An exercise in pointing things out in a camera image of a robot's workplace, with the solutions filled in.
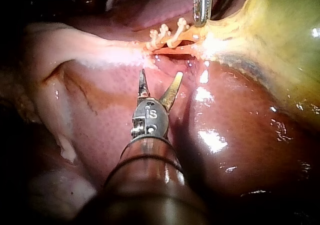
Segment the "scissor blade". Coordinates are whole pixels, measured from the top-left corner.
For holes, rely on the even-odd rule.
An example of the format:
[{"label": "scissor blade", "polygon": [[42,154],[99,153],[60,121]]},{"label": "scissor blade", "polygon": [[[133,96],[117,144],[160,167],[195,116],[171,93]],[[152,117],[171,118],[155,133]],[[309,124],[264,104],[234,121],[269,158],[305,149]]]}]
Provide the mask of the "scissor blade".
[{"label": "scissor blade", "polygon": [[160,103],[164,106],[166,109],[166,112],[169,113],[171,107],[173,106],[176,95],[178,93],[178,90],[181,85],[183,73],[181,71],[178,71],[177,74],[175,75],[175,78],[171,85],[168,87],[168,89],[164,92],[162,97],[160,98]]},{"label": "scissor blade", "polygon": [[139,92],[138,92],[138,104],[140,103],[141,99],[149,98],[150,92],[148,89],[147,84],[147,78],[146,78],[146,72],[144,69],[140,71],[140,77],[139,77]]}]

